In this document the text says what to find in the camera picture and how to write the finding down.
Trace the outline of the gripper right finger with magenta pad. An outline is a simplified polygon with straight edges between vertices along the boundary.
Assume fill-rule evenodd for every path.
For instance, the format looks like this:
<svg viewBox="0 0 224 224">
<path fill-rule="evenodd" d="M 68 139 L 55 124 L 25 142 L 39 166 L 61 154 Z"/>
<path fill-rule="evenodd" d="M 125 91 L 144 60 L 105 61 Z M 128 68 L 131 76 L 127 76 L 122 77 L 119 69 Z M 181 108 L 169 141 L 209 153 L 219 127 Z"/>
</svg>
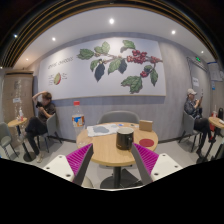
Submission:
<svg viewBox="0 0 224 224">
<path fill-rule="evenodd" d="M 134 156 L 144 185 L 182 169 L 168 154 L 157 154 L 136 143 L 132 144 L 131 153 Z"/>
</svg>

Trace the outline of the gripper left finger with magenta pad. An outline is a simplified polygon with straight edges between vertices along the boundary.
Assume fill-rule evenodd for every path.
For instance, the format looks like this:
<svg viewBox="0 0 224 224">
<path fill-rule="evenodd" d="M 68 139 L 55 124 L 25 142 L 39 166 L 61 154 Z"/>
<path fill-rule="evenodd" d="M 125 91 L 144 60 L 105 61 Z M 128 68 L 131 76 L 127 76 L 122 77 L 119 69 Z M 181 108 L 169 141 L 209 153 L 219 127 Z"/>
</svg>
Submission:
<svg viewBox="0 0 224 224">
<path fill-rule="evenodd" d="M 58 155 L 44 170 L 81 186 L 92 155 L 93 144 L 88 144 L 67 156 Z"/>
</svg>

